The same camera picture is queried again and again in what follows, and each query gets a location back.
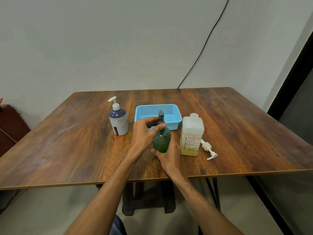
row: hand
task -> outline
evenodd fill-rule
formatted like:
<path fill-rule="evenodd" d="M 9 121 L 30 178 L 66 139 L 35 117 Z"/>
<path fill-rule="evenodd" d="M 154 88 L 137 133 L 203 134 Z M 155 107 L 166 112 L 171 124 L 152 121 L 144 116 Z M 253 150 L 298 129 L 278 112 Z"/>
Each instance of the hand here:
<path fill-rule="evenodd" d="M 182 170 L 182 152 L 173 133 L 171 133 L 171 141 L 166 153 L 160 153 L 156 149 L 151 149 L 151 152 L 158 157 L 163 170 L 172 181 L 186 178 Z"/>
<path fill-rule="evenodd" d="M 131 139 L 131 147 L 134 148 L 139 155 L 152 143 L 155 135 L 165 129 L 166 123 L 157 124 L 159 117 L 149 117 L 145 119 L 139 119 L 134 123 L 133 136 Z"/>

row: dark green pump head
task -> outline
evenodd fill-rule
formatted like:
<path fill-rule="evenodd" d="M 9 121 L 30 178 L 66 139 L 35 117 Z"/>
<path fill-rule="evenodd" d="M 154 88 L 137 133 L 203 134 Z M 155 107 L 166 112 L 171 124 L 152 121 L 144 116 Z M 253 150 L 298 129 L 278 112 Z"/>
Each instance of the dark green pump head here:
<path fill-rule="evenodd" d="M 162 110 L 159 111 L 159 121 L 157 124 L 162 124 L 162 123 L 165 123 L 164 121 L 164 113 Z"/>

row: person's right hand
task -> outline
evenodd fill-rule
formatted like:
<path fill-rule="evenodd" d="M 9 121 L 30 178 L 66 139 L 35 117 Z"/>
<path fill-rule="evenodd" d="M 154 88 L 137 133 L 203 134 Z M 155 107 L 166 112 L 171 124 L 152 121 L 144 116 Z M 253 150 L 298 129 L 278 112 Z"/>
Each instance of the person's right hand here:
<path fill-rule="evenodd" d="M 151 152 L 158 157 L 161 162 L 163 170 L 171 178 L 175 180 L 185 177 L 182 170 L 182 152 L 179 144 L 175 141 L 175 136 L 171 132 L 171 141 L 166 153 L 160 153 L 156 149 L 151 149 Z"/>

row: floor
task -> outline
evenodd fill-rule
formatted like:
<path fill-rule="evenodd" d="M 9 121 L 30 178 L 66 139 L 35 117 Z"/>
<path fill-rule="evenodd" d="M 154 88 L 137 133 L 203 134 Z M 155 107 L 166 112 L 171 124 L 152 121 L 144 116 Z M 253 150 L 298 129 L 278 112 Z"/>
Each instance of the floor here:
<path fill-rule="evenodd" d="M 204 179 L 193 179 L 194 186 L 212 202 Z M 223 214 L 245 235 L 282 235 L 279 227 L 245 177 L 218 178 Z M 198 225 L 181 193 L 175 189 L 176 210 L 165 214 L 163 208 L 136 210 L 134 216 L 117 215 L 127 234 L 197 234 Z M 63 234 L 80 211 L 95 196 L 95 186 L 28 189 L 0 215 L 2 235 Z"/>

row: black label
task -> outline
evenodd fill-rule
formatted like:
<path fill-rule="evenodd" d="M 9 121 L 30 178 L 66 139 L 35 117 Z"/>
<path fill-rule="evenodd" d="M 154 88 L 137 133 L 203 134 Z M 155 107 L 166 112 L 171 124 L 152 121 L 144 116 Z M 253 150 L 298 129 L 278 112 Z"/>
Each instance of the black label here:
<path fill-rule="evenodd" d="M 114 127 L 115 134 L 118 136 L 117 128 Z"/>

